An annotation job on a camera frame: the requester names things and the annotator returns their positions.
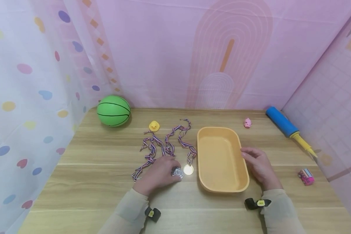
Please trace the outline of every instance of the hand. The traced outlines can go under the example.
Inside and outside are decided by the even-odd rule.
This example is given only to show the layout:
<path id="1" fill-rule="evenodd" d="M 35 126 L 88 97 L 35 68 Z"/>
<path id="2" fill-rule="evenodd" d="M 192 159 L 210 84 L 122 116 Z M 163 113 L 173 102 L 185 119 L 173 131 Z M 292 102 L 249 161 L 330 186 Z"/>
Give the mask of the hand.
<path id="1" fill-rule="evenodd" d="M 156 188 L 180 182 L 181 177 L 171 176 L 173 167 L 181 167 L 175 157 L 163 156 L 156 159 L 142 178 L 135 182 L 133 189 L 148 197 Z"/>
<path id="2" fill-rule="evenodd" d="M 262 184 L 263 190 L 283 189 L 280 180 L 277 178 L 267 154 L 255 148 L 243 147 L 242 157 L 251 168 L 252 174 Z"/>

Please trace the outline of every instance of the orange plastic tray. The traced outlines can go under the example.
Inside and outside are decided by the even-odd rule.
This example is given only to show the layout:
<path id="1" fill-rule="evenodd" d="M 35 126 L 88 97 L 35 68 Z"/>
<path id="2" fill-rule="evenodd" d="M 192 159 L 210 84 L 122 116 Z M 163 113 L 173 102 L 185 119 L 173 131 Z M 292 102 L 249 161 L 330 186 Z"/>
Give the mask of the orange plastic tray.
<path id="1" fill-rule="evenodd" d="M 198 171 L 210 192 L 242 192 L 250 178 L 238 135 L 230 128 L 205 127 L 198 132 Z"/>

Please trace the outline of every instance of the gold medal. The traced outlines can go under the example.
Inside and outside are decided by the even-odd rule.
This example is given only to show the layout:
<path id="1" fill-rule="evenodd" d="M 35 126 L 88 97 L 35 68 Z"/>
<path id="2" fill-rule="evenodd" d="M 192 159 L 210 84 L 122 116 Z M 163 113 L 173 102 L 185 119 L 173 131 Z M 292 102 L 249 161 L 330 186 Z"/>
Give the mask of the gold medal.
<path id="1" fill-rule="evenodd" d="M 192 167 L 192 165 L 186 165 L 183 168 L 183 173 L 185 173 L 186 175 L 191 175 L 194 172 L 194 168 Z"/>

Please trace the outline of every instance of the medal ribbon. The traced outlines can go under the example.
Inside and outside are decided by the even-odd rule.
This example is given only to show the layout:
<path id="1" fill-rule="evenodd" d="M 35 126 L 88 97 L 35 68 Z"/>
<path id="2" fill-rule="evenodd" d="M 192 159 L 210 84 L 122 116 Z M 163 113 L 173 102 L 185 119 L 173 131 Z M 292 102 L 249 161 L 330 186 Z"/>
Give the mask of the medal ribbon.
<path id="1" fill-rule="evenodd" d="M 176 130 L 181 130 L 180 133 L 178 134 L 178 142 L 182 145 L 183 148 L 190 149 L 190 152 L 187 155 L 187 162 L 189 165 L 192 165 L 192 161 L 195 158 L 195 156 L 197 155 L 197 151 L 195 150 L 195 148 L 192 145 L 182 141 L 182 138 L 186 135 L 187 131 L 189 129 L 191 129 L 191 122 L 188 119 L 180 119 L 180 120 L 187 121 L 188 127 L 185 128 L 181 125 L 178 125 L 177 127 L 173 128 L 171 133 L 169 133 L 165 137 L 165 145 L 163 144 L 163 142 L 159 138 L 156 137 L 156 135 L 154 134 L 153 131 L 144 132 L 144 134 L 151 133 L 152 137 L 147 137 L 143 140 L 143 146 L 140 149 L 140 151 L 144 150 L 145 148 L 148 148 L 150 153 L 148 155 L 144 156 L 144 158 L 147 160 L 147 162 L 144 163 L 141 167 L 138 167 L 135 170 L 135 172 L 131 175 L 131 177 L 133 177 L 134 181 L 138 180 L 138 177 L 142 173 L 144 168 L 148 167 L 149 165 L 151 165 L 152 163 L 154 163 L 156 161 L 156 158 L 155 158 L 156 157 L 156 146 L 154 145 L 154 142 L 156 142 L 156 144 L 158 146 L 160 146 L 162 156 L 165 156 L 165 154 L 168 154 L 172 157 L 175 157 L 175 154 L 174 154 L 175 146 L 169 142 L 169 137 L 174 136 Z"/>

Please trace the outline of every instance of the wooden table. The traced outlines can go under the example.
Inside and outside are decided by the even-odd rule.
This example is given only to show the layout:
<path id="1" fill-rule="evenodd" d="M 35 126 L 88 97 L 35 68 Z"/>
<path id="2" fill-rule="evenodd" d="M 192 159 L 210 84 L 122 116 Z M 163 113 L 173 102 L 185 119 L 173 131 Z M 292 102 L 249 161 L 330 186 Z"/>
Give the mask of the wooden table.
<path id="1" fill-rule="evenodd" d="M 246 117 L 252 127 L 245 129 Z M 160 123 L 156 133 L 165 138 L 180 118 L 192 122 L 185 142 L 196 145 L 204 126 L 233 129 L 242 146 L 264 150 L 277 176 L 291 197 L 308 234 L 351 234 L 351 217 L 326 181 L 316 163 L 292 140 L 286 139 L 263 111 L 133 109 L 132 118 L 120 128 L 103 126 L 96 109 L 87 114 L 40 194 L 20 233 L 97 233 L 114 208 L 133 186 L 131 174 L 145 162 L 139 152 L 152 120 Z M 186 149 L 175 143 L 177 160 L 186 164 Z M 162 215 L 158 223 L 148 221 L 142 233 L 265 233 L 259 211 L 246 210 L 244 200 L 259 199 L 261 188 L 251 176 L 247 190 L 238 194 L 213 194 L 203 190 L 196 171 L 183 181 L 163 189 L 151 200 Z M 304 186 L 297 172 L 309 168 L 316 182 Z"/>

